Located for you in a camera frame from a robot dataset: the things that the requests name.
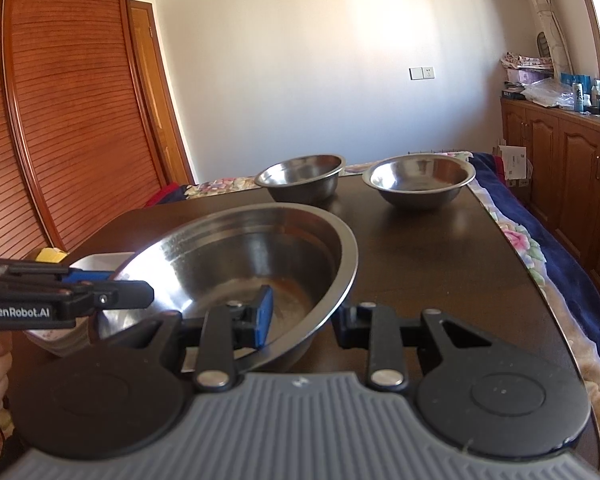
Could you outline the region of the large steel bowl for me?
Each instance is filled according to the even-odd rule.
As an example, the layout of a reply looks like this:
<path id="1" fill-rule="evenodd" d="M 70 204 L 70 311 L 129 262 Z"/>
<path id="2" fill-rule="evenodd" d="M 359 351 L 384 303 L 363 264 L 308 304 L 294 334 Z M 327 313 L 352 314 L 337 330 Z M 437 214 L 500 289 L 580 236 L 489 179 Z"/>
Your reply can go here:
<path id="1" fill-rule="evenodd" d="M 265 345 L 236 351 L 237 365 L 286 370 L 346 301 L 357 270 L 358 243 L 334 214 L 297 204 L 237 207 L 180 226 L 122 263 L 114 280 L 144 281 L 155 300 L 99 313 L 96 330 L 107 338 L 163 310 L 203 318 L 268 285 L 274 309 Z"/>

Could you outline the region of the small steel bowl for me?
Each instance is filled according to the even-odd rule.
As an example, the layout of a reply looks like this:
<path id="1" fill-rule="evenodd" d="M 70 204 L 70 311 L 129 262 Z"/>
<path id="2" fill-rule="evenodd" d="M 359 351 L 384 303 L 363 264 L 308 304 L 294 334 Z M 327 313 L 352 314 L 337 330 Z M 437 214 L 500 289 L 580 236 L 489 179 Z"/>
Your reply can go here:
<path id="1" fill-rule="evenodd" d="M 331 198 L 346 160 L 333 154 L 301 156 L 276 162 L 261 171 L 254 183 L 279 203 L 315 205 Z"/>

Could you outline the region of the yellow plush toy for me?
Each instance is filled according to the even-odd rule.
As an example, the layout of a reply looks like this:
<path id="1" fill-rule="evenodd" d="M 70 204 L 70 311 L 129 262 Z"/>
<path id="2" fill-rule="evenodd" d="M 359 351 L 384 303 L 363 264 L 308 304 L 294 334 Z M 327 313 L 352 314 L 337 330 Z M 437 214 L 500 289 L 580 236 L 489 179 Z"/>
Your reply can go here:
<path id="1" fill-rule="evenodd" d="M 42 248 L 35 256 L 37 262 L 60 263 L 67 257 L 67 254 L 55 247 Z"/>

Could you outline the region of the red cloth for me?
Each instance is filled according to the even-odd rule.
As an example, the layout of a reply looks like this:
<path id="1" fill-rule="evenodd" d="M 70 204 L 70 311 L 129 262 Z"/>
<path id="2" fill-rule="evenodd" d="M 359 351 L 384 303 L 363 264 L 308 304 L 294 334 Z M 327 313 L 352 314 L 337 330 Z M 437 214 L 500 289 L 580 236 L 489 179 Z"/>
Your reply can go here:
<path id="1" fill-rule="evenodd" d="M 152 207 L 160 204 L 165 198 L 169 197 L 173 193 L 180 192 L 181 185 L 177 183 L 170 183 L 162 188 L 160 191 L 155 193 L 151 198 L 145 203 L 145 207 Z"/>

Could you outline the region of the wooden louvered wardrobe door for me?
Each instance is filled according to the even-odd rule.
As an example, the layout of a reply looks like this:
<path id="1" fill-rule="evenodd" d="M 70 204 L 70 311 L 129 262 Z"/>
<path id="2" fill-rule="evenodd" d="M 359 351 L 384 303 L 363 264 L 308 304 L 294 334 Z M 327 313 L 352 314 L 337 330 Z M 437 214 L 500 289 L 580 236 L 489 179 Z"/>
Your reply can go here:
<path id="1" fill-rule="evenodd" d="M 193 179 L 133 0 L 0 0 L 0 257 L 76 248 Z"/>

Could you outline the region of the medium steel bowl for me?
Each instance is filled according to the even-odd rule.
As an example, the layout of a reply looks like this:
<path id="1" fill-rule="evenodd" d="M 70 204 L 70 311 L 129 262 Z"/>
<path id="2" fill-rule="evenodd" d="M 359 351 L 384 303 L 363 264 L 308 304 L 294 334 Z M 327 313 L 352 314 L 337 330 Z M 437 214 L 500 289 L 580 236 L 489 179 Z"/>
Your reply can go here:
<path id="1" fill-rule="evenodd" d="M 434 210 L 451 203 L 476 177 L 463 159 L 437 154 L 408 154 L 375 162 L 363 182 L 390 205 L 407 210 Z"/>

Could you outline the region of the dark blue blanket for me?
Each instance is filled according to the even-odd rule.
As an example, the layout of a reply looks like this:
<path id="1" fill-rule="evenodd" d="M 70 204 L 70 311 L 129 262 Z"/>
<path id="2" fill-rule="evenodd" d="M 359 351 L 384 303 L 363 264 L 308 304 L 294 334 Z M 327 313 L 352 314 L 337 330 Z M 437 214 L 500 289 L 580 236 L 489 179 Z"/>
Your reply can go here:
<path id="1" fill-rule="evenodd" d="M 495 157 L 486 153 L 472 153 L 469 161 L 476 170 L 478 185 L 489 193 L 494 207 L 512 220 L 529 239 L 529 244 L 542 252 L 548 279 L 566 300 L 571 317 L 578 323 L 589 340 L 596 344 L 600 356 L 600 294 L 588 274 L 585 273 L 562 244 L 542 226 L 496 174 Z"/>

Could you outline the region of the floral bedspread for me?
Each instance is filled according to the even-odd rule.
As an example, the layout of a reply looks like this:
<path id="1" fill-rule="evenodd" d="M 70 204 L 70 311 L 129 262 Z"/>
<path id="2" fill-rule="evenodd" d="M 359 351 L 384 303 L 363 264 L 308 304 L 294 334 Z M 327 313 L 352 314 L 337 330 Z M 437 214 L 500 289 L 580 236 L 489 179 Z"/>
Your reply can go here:
<path id="1" fill-rule="evenodd" d="M 513 344 L 580 370 L 600 435 L 600 356 L 548 279 L 546 259 L 476 178 L 440 209 L 390 206 L 358 176 L 332 204 L 358 240 L 352 290 L 407 316 L 445 310 Z"/>

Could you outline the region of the wooden cabinet row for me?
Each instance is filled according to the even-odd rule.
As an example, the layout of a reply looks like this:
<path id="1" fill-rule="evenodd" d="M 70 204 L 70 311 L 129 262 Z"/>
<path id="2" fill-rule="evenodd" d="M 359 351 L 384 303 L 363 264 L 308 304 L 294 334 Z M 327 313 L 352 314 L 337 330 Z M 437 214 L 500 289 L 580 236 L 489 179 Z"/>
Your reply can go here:
<path id="1" fill-rule="evenodd" d="M 506 144 L 527 150 L 527 209 L 600 292 L 600 118 L 501 99 Z"/>

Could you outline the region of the stack of boxes on cabinet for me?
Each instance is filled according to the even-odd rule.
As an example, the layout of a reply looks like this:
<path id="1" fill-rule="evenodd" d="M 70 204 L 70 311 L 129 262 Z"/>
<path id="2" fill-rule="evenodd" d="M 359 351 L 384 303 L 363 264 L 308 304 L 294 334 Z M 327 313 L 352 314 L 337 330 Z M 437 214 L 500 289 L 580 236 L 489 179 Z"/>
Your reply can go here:
<path id="1" fill-rule="evenodd" d="M 535 39 L 539 56 L 527 56 L 506 52 L 500 59 L 505 72 L 502 97 L 518 100 L 518 94 L 524 88 L 541 80 L 554 76 L 553 60 L 544 32 Z"/>

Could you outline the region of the clutter of bottles on counter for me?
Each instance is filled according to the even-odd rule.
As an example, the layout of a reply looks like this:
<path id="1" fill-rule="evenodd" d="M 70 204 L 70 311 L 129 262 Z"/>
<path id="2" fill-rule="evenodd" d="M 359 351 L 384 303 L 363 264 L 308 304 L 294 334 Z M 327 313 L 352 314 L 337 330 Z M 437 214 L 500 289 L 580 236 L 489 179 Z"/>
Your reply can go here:
<path id="1" fill-rule="evenodd" d="M 570 89 L 568 108 L 576 113 L 600 116 L 600 79 L 588 75 L 561 73 L 559 80 Z"/>

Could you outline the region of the patterned curtain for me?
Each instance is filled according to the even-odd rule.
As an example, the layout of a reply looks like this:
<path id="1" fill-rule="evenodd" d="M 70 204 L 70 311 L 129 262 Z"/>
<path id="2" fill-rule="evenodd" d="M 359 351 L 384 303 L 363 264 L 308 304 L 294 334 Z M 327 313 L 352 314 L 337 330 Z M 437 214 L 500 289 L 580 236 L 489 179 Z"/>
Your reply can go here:
<path id="1" fill-rule="evenodd" d="M 531 0 L 532 8 L 538 17 L 542 32 L 550 49 L 556 79 L 562 73 L 569 74 L 573 67 L 566 38 L 560 27 L 553 0 Z"/>

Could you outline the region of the white wall switch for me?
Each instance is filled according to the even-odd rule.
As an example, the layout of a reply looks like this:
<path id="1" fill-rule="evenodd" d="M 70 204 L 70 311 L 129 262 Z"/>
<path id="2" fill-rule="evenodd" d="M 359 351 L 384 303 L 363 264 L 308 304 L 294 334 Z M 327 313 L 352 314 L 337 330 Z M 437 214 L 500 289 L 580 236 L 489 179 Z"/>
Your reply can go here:
<path id="1" fill-rule="evenodd" d="M 430 80 L 434 79 L 434 69 L 432 67 L 412 67 L 410 69 L 411 80 Z"/>

